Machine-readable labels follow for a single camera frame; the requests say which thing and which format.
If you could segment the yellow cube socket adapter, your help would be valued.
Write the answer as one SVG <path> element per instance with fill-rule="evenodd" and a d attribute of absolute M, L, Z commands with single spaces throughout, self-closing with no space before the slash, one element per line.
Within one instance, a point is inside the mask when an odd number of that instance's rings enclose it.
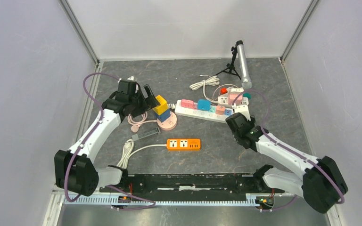
<path fill-rule="evenodd" d="M 153 111 L 157 115 L 162 115 L 165 111 L 168 110 L 168 103 L 161 95 L 157 95 L 156 100 L 159 102 L 159 105 L 154 107 Z"/>

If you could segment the blue cube socket adapter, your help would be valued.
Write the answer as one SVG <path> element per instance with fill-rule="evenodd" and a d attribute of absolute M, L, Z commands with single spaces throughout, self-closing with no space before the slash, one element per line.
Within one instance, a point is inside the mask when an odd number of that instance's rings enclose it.
<path fill-rule="evenodd" d="M 171 111 L 167 109 L 162 114 L 157 114 L 156 112 L 154 112 L 154 114 L 155 114 L 156 119 L 160 123 L 162 123 L 162 122 L 166 121 L 171 116 Z"/>

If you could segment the pink round power socket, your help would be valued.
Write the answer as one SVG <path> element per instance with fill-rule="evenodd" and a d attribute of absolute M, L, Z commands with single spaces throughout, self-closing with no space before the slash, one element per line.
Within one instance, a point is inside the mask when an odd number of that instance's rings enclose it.
<path fill-rule="evenodd" d="M 170 117 L 165 121 L 161 122 L 159 119 L 156 120 L 158 127 L 164 131 L 170 131 L 177 125 L 177 116 L 174 112 L 170 111 Z"/>

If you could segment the long white power strip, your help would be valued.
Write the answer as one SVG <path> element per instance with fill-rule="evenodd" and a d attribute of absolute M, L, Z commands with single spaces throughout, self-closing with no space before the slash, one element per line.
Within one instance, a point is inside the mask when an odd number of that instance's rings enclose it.
<path fill-rule="evenodd" d="M 197 103 L 195 103 L 195 106 L 193 109 L 188 109 L 181 107 L 180 105 L 181 100 L 177 100 L 176 106 L 175 106 L 175 114 L 180 116 L 186 116 L 190 118 L 196 118 L 196 119 L 202 119 L 207 121 L 214 121 L 219 123 L 226 123 L 226 118 L 231 116 L 233 114 L 232 108 L 226 108 L 224 115 L 217 115 L 215 113 L 216 106 L 211 106 L 210 110 L 208 112 L 201 111 L 197 109 Z"/>

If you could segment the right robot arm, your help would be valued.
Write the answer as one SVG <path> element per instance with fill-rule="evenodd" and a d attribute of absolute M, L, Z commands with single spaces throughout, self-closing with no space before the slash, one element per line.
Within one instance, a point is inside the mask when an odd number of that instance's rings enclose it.
<path fill-rule="evenodd" d="M 285 172 L 275 167 L 262 167 L 263 173 L 253 180 L 257 191 L 281 189 L 302 197 L 319 213 L 327 213 L 334 205 L 345 202 L 348 187 L 332 158 L 303 153 L 241 113 L 234 113 L 225 121 L 239 145 L 266 155 L 289 169 Z"/>

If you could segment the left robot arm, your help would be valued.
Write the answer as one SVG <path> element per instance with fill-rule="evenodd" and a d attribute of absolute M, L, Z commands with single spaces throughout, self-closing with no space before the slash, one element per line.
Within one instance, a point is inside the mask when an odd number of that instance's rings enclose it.
<path fill-rule="evenodd" d="M 125 170 L 117 166 L 97 168 L 94 161 L 109 135 L 131 115 L 137 117 L 158 106 L 159 102 L 148 84 L 121 80 L 118 89 L 103 103 L 91 126 L 67 150 L 58 150 L 54 156 L 56 186 L 65 193 L 90 196 L 97 188 L 111 185 L 123 192 L 129 187 Z"/>

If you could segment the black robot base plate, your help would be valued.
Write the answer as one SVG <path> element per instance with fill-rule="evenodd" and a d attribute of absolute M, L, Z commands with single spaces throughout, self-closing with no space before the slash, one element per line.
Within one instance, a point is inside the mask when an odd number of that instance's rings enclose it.
<path fill-rule="evenodd" d="M 129 174 L 117 188 L 152 201 L 244 201 L 246 194 L 283 193 L 252 174 Z"/>

